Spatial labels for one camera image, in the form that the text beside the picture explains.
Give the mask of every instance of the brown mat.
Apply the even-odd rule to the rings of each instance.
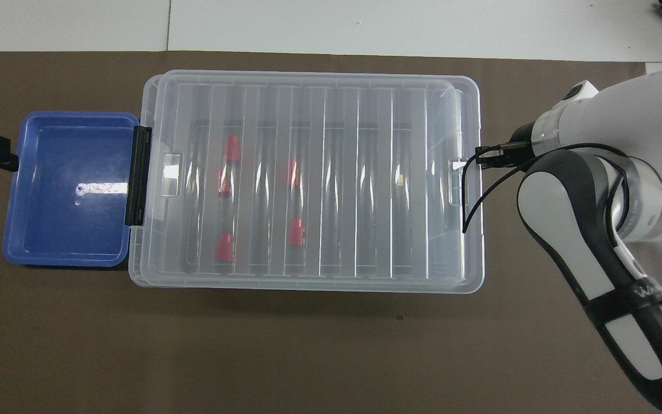
[[[0,134],[16,140],[34,110],[139,114],[144,82],[172,68],[465,74],[481,87],[486,144],[582,79],[601,89],[644,73],[638,63],[0,53]],[[657,412],[526,233],[517,183],[486,202],[486,281],[471,296],[143,289],[124,269],[5,262],[10,174],[0,170],[0,412]]]

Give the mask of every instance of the white robotic arm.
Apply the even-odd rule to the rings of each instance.
[[[614,152],[565,149],[579,144]],[[662,239],[662,72],[600,92],[581,82],[478,163],[526,170],[523,223],[633,385],[662,410],[662,288],[623,243]]]

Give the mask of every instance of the clear plastic lid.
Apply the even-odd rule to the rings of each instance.
[[[153,128],[144,286],[471,293],[476,217],[460,168],[479,145],[465,76],[169,71],[145,85]],[[468,200],[481,193],[472,171]]]

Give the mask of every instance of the red plastic piece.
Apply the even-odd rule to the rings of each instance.
[[[230,135],[226,139],[226,163],[238,163],[241,160],[241,149],[239,149],[239,138],[236,135]]]
[[[232,193],[232,181],[226,167],[221,167],[218,172],[218,196],[228,197]]]
[[[231,262],[234,259],[234,241],[231,233],[222,233],[216,244],[216,262]]]
[[[303,246],[303,220],[295,217],[290,224],[290,231],[287,234],[287,244],[290,246]]]
[[[287,186],[292,189],[300,188],[300,164],[296,160],[290,160],[287,165]]]

